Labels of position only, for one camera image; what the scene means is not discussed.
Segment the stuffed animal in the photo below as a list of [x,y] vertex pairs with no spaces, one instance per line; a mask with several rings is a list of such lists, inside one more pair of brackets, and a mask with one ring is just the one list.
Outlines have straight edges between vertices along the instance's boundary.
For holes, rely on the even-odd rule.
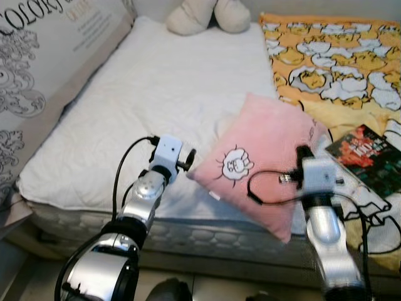
[[167,28],[182,36],[200,33],[209,25],[213,10],[228,33],[240,33],[251,24],[251,13],[240,0],[184,0],[167,18]]

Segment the white mattress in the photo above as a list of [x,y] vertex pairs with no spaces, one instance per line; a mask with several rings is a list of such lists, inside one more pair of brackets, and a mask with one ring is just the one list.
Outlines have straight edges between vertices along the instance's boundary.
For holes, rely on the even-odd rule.
[[[185,141],[182,159],[197,149],[196,166],[217,141],[220,120],[238,114],[247,92],[277,96],[257,24],[242,34],[212,28],[181,37],[140,17],[27,163],[18,181],[20,193],[64,210],[109,213],[118,163],[134,140],[174,135]],[[142,144],[128,156],[119,203],[125,188],[147,168],[151,151]],[[248,221],[182,172],[167,188],[157,217]],[[293,233],[304,228],[298,207]]]

